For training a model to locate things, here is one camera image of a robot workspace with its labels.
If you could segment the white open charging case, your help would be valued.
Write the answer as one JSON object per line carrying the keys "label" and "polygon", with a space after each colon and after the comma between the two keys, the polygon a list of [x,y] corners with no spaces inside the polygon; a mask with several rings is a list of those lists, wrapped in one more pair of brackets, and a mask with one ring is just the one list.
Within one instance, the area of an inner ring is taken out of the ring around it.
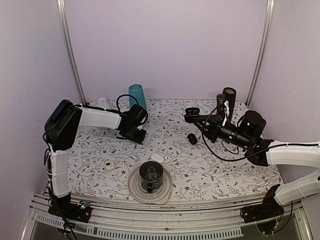
{"label": "white open charging case", "polygon": [[165,158],[162,155],[158,154],[158,153],[151,154],[150,155],[150,160],[154,161],[154,162],[157,162],[159,164],[162,164],[162,163],[165,162]]}

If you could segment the dark glass mug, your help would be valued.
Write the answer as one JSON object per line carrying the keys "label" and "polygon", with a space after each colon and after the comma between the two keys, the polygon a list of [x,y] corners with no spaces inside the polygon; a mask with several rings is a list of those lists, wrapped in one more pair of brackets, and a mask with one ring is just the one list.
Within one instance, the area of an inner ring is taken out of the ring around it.
{"label": "dark glass mug", "polygon": [[163,185],[163,175],[164,169],[156,161],[144,162],[139,167],[141,186],[149,194],[156,192]]}

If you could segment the left aluminium frame post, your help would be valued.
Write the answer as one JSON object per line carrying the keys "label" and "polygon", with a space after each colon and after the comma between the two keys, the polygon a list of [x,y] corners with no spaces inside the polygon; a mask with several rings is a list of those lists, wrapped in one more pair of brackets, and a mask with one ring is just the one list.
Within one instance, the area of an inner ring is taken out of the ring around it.
{"label": "left aluminium frame post", "polygon": [[82,86],[82,82],[80,79],[80,75],[79,75],[79,71],[78,71],[78,67],[77,67],[77,63],[76,63],[76,58],[75,58],[74,51],[73,51],[65,1],[64,0],[57,0],[56,3],[57,3],[57,10],[58,10],[58,15],[59,15],[61,31],[62,31],[62,35],[63,35],[63,39],[64,39],[64,43],[65,43],[65,48],[66,48],[71,72],[73,75],[75,87],[76,87],[77,93],[79,95],[80,102],[83,105],[85,105],[87,103],[87,101],[86,101],[85,92],[84,92],[84,89]]}

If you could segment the small white earbud case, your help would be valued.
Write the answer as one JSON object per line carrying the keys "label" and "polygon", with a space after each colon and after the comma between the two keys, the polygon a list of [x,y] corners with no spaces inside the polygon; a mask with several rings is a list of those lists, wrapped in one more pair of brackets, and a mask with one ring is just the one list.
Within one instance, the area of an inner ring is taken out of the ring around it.
{"label": "small white earbud case", "polygon": [[104,166],[106,171],[113,171],[115,169],[115,162],[112,160],[106,161]]}

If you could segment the dark brown tall cup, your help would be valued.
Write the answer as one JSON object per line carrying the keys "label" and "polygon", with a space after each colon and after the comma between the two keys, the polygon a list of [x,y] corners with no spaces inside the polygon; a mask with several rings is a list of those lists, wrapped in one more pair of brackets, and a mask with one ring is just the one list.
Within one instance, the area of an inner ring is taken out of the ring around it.
{"label": "dark brown tall cup", "polygon": [[234,112],[237,91],[234,88],[225,87],[222,91],[222,94],[224,95],[225,100],[228,101],[228,106],[229,106],[228,120],[231,121],[233,112]]}

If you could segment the right aluminium frame post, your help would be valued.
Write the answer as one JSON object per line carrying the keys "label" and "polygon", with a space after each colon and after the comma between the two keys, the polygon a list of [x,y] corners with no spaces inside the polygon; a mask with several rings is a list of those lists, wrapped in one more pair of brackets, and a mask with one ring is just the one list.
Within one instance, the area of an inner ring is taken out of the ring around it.
{"label": "right aluminium frame post", "polygon": [[250,108],[255,96],[255,92],[258,86],[260,73],[263,66],[264,56],[267,49],[268,39],[271,31],[272,20],[273,20],[273,12],[275,7],[274,0],[267,0],[266,1],[266,10],[265,10],[265,17],[262,29],[262,36],[260,41],[260,47],[258,51],[258,56],[251,80],[251,84],[248,90],[248,94],[245,100],[245,105]]}

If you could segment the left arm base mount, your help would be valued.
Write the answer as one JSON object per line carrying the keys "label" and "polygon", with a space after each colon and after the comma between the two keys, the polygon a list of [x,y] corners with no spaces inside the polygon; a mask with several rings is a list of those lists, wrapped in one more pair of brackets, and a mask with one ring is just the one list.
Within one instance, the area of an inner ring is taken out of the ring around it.
{"label": "left arm base mount", "polygon": [[91,218],[92,210],[93,209],[90,206],[83,208],[81,204],[77,205],[76,203],[70,202],[52,201],[48,213],[67,220],[88,223]]}

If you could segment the beige round plate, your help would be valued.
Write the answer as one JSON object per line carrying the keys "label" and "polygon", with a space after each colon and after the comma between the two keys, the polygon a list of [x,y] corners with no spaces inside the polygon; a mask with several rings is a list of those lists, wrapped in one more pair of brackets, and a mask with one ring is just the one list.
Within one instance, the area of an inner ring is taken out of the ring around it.
{"label": "beige round plate", "polygon": [[160,181],[149,180],[144,182],[139,167],[136,167],[127,180],[130,195],[144,204],[164,205],[171,196],[172,186],[172,177],[166,169],[163,169]]}

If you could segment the black oval charging case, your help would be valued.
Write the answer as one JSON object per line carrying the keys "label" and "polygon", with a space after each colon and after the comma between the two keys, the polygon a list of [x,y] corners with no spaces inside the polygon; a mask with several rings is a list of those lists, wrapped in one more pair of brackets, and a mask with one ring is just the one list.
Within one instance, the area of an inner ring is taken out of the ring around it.
{"label": "black oval charging case", "polygon": [[187,123],[193,123],[200,116],[200,109],[198,107],[189,107],[185,109],[184,120]]}

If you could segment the teal cup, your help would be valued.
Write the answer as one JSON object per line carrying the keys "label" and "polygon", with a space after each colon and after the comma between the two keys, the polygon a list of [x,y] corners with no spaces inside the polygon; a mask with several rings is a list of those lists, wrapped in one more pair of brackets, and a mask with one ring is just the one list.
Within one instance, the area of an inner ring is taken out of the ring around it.
{"label": "teal cup", "polygon": [[132,84],[128,87],[128,94],[133,96],[138,104],[147,110],[144,90],[141,84]]}

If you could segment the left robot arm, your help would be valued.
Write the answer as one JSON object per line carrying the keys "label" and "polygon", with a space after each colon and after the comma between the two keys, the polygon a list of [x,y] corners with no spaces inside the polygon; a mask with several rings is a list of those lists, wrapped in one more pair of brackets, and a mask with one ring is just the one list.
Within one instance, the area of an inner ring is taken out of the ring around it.
{"label": "left robot arm", "polygon": [[43,140],[47,145],[44,163],[50,184],[50,197],[55,209],[63,216],[74,213],[68,187],[68,158],[80,127],[97,127],[117,130],[121,138],[142,144],[146,131],[141,126],[148,113],[134,104],[129,110],[74,104],[62,100],[44,125]]}

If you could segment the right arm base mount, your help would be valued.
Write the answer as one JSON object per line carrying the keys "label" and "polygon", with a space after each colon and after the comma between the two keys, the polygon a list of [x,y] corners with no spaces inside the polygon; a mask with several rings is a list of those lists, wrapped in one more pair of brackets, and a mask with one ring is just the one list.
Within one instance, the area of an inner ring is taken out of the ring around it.
{"label": "right arm base mount", "polygon": [[240,209],[240,216],[245,223],[266,220],[283,215],[284,213],[285,211],[282,206],[274,204],[260,203],[256,205],[246,205]]}

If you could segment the small black earbud case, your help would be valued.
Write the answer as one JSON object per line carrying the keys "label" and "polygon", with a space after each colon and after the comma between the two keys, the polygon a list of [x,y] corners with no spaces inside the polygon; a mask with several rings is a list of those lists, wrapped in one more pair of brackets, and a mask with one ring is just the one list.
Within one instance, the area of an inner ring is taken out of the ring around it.
{"label": "small black earbud case", "polygon": [[188,134],[187,138],[192,145],[195,145],[198,142],[197,137],[193,133]]}

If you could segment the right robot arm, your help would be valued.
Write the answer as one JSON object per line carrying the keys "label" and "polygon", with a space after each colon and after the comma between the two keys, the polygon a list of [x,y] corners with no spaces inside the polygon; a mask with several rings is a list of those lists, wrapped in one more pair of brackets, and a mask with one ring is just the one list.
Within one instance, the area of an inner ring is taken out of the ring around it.
{"label": "right robot arm", "polygon": [[209,115],[201,115],[197,107],[186,109],[184,119],[194,124],[203,137],[212,143],[220,139],[241,148],[244,159],[255,166],[293,165],[315,168],[315,171],[285,184],[271,187],[259,206],[262,218],[269,218],[291,201],[306,198],[320,192],[320,144],[290,143],[263,139],[262,131],[266,121],[253,110],[248,110],[236,126],[222,110],[213,110]]}

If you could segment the aluminium frame post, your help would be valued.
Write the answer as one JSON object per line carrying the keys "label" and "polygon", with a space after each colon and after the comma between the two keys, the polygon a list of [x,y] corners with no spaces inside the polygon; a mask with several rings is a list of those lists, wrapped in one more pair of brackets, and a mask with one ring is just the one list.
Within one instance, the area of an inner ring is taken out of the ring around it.
{"label": "aluminium frame post", "polygon": [[245,105],[250,108],[255,96],[255,92],[258,86],[260,73],[263,66],[264,56],[267,49],[268,39],[271,31],[272,20],[273,20],[273,12],[275,7],[274,0],[267,0],[266,1],[266,10],[265,10],[265,17],[262,29],[262,36],[260,41],[260,47],[258,51],[258,56],[251,80],[251,84],[248,90],[248,94],[245,100]]}
{"label": "aluminium frame post", "polygon": [[64,0],[57,0],[56,3],[57,3],[57,10],[58,10],[58,15],[59,15],[61,31],[62,31],[62,35],[63,35],[63,39],[64,39],[64,43],[65,43],[65,48],[66,48],[71,72],[73,75],[75,87],[76,87],[77,93],[79,95],[80,102],[83,105],[85,105],[87,103],[87,101],[86,101],[85,92],[84,92],[84,89],[82,86],[82,82],[80,79],[80,75],[79,75],[79,71],[78,71],[78,67],[77,67],[77,63],[76,63],[76,58],[75,58],[74,51],[73,51],[65,1]]}

